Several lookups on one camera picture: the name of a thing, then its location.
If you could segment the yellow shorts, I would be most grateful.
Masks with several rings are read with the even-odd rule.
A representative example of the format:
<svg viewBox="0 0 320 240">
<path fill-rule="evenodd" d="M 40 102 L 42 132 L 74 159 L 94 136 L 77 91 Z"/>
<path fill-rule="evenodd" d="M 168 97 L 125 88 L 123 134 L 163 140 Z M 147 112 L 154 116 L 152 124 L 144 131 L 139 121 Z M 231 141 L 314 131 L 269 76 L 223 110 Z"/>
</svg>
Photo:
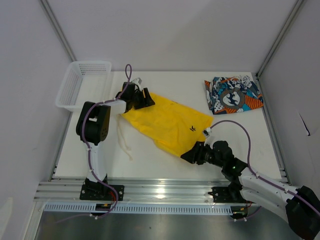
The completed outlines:
<svg viewBox="0 0 320 240">
<path fill-rule="evenodd" d="M 205 140 L 203 130 L 211 126 L 213 116 L 153 92 L 150 96 L 155 105 L 132 108 L 121 116 L 141 134 L 151 138 L 157 148 L 180 157 L 197 141 Z"/>
</svg>

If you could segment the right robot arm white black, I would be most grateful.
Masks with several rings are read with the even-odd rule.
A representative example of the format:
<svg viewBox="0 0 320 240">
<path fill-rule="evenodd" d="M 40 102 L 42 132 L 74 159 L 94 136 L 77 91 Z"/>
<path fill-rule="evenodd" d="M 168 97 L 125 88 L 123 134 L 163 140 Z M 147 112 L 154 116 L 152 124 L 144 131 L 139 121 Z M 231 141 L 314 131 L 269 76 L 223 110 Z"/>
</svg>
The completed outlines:
<svg viewBox="0 0 320 240">
<path fill-rule="evenodd" d="M 282 218 L 304 240 L 313 240 L 319 234 L 320 200 L 314 191 L 305 185 L 284 184 L 250 169 L 234 156 L 226 141 L 217 141 L 213 146 L 198 141 L 181 158 L 191 164 L 220 167 L 230 182 L 228 196 L 232 201 L 244 199 L 260 205 Z"/>
</svg>

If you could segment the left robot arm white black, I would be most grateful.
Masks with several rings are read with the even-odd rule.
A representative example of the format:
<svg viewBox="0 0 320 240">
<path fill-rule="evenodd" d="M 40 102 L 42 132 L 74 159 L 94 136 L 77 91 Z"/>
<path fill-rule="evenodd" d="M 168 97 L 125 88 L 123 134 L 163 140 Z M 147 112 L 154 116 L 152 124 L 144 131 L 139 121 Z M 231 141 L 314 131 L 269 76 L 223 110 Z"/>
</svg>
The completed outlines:
<svg viewBox="0 0 320 240">
<path fill-rule="evenodd" d="M 90 192 L 97 200 L 105 199 L 109 193 L 109 188 L 102 184 L 107 182 L 102 142 L 108 136 L 111 117 L 155 105 L 149 90 L 142 88 L 141 83 L 141 78 L 135 78 L 123 83 L 122 91 L 115 99 L 98 103 L 86 101 L 83 104 L 76 134 L 87 147 L 89 171 L 86 180 L 95 183 Z"/>
</svg>

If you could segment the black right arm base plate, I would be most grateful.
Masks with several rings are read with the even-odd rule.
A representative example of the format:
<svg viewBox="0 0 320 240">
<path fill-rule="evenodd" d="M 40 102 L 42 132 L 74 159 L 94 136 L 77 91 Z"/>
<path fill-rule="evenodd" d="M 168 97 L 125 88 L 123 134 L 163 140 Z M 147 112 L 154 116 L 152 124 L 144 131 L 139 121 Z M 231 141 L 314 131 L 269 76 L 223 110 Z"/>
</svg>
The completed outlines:
<svg viewBox="0 0 320 240">
<path fill-rule="evenodd" d="M 245 204 L 247 201 L 241 196 L 240 191 L 231 189 L 227 186 L 214 186 L 207 193 L 212 196 L 214 203 L 241 203 Z"/>
</svg>

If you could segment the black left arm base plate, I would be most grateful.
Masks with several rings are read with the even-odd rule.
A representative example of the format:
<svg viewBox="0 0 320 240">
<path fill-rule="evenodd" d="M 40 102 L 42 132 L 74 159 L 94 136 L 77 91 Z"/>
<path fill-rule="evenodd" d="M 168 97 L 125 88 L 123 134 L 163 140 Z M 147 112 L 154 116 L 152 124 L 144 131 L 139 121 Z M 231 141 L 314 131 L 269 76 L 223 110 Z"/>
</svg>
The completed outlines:
<svg viewBox="0 0 320 240">
<path fill-rule="evenodd" d="M 80 191 L 80 200 L 86 201 L 115 201 L 115 192 L 99 182 L 83 184 Z"/>
</svg>

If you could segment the colourful patterned shorts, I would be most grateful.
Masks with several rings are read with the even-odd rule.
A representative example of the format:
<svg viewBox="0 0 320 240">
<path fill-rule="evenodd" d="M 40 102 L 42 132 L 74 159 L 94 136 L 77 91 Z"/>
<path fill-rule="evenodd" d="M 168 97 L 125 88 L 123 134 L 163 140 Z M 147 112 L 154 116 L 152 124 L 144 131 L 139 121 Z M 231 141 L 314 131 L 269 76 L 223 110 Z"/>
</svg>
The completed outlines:
<svg viewBox="0 0 320 240">
<path fill-rule="evenodd" d="M 205 81 L 206 101 L 214 115 L 234 114 L 264 106 L 263 96 L 249 75 L 215 76 Z"/>
</svg>

